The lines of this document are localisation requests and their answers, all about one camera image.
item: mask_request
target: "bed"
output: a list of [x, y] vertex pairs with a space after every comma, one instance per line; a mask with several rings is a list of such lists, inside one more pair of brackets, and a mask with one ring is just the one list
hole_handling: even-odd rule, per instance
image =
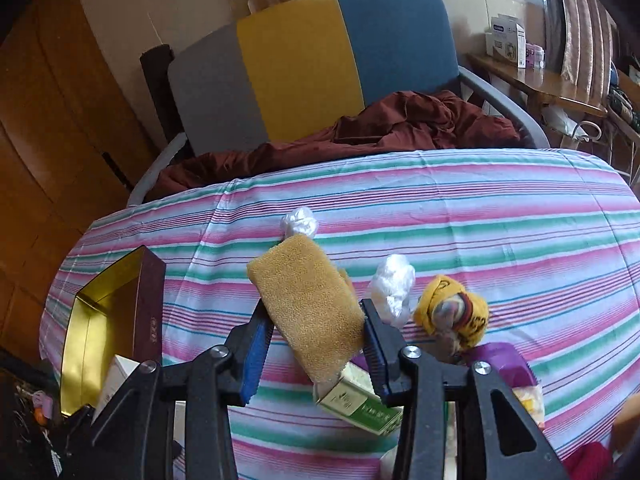
[[[491, 306], [484, 342], [513, 343], [543, 384], [545, 435], [561, 458], [607, 442], [640, 390], [640, 206], [599, 158], [565, 150], [441, 150], [326, 162], [193, 189], [99, 219], [62, 263], [47, 297], [40, 352], [60, 372], [75, 293], [145, 244], [166, 262], [163, 360], [190, 360], [246, 322], [246, 276], [297, 206], [362, 296], [377, 264], [405, 254], [417, 301], [446, 273]], [[412, 323], [408, 341], [426, 340]], [[321, 411], [276, 332], [258, 393], [231, 408], [239, 477], [375, 478], [395, 445]], [[175, 468], [184, 470], [184, 458]]]

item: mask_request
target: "gray chair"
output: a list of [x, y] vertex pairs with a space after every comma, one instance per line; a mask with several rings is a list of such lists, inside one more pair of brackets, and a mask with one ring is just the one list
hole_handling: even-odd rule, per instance
[[465, 84], [513, 121], [528, 148], [549, 147], [530, 115], [458, 65], [442, 0], [293, 0], [214, 31], [175, 59], [168, 45], [155, 47], [141, 63], [169, 145], [128, 205], [142, 203], [177, 154], [294, 140], [401, 90], [460, 95]]

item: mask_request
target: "white box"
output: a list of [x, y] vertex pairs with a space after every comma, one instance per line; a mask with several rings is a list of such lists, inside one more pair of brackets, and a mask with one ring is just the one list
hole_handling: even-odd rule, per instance
[[[118, 391], [127, 377], [131, 375], [140, 363], [116, 355], [111, 360], [109, 371], [107, 371], [107, 377], [104, 380], [100, 396], [98, 397], [98, 405], [95, 407], [94, 422], [100, 412], [107, 405], [107, 402], [111, 400], [111, 397]], [[183, 400], [177, 400], [175, 403], [175, 415], [174, 415], [174, 440], [178, 441], [184, 446], [184, 415], [186, 410], [186, 403]]]
[[486, 54], [488, 56], [494, 55], [494, 34], [492, 32], [486, 32], [484, 34], [484, 42], [486, 43]]
[[527, 60], [527, 39], [518, 18], [498, 14], [491, 18], [494, 35], [493, 57], [501, 62], [524, 68]]

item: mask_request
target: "purple container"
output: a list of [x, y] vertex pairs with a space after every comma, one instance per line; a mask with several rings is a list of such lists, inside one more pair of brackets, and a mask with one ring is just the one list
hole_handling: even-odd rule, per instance
[[538, 380], [524, 357], [510, 343], [487, 343], [475, 346], [464, 354], [467, 365], [474, 361], [486, 361], [510, 388], [536, 386]]
[[367, 365], [367, 360], [365, 359], [364, 354], [362, 352], [360, 352], [358, 355], [356, 355], [356, 357], [351, 359], [351, 362], [356, 366], [362, 368], [363, 370], [367, 372], [369, 371], [369, 365]]

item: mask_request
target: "yellow hat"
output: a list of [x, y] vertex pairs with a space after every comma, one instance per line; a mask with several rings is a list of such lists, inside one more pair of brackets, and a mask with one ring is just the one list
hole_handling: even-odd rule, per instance
[[459, 321], [452, 327], [458, 335], [460, 347], [468, 349], [476, 346], [486, 331], [489, 321], [489, 306], [487, 302], [472, 292], [467, 292], [462, 283], [449, 276], [437, 275], [424, 289], [418, 307], [414, 313], [414, 321], [433, 335], [436, 327], [433, 324], [433, 311], [443, 301], [459, 294], [465, 303], [465, 312]]

